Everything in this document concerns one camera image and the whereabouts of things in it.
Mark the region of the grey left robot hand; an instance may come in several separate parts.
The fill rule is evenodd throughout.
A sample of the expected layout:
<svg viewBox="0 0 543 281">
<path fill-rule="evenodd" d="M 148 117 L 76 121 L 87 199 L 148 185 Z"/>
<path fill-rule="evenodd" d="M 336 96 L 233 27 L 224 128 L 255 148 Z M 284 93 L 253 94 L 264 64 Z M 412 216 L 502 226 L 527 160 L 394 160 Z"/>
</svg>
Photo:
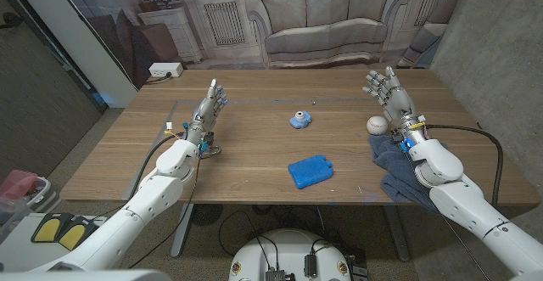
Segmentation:
<svg viewBox="0 0 543 281">
<path fill-rule="evenodd" d="M 213 79 L 206 96 L 193 111 L 191 121 L 188 123 L 186 140 L 198 145 L 204 135 L 212 131 L 217 116 L 227 102 L 222 86 Z"/>
</svg>

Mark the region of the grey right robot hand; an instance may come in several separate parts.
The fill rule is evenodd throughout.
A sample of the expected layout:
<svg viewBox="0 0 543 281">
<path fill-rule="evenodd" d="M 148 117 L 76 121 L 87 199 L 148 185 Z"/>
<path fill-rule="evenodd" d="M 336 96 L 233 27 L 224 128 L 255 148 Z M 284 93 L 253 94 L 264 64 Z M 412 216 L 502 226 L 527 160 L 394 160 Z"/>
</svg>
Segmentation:
<svg viewBox="0 0 543 281">
<path fill-rule="evenodd" d="M 390 66 L 384 75 L 371 70 L 366 80 L 368 87 L 362 89 L 382 106 L 396 142 L 408 140 L 414 146 L 428 139 L 414 102 Z"/>
</svg>

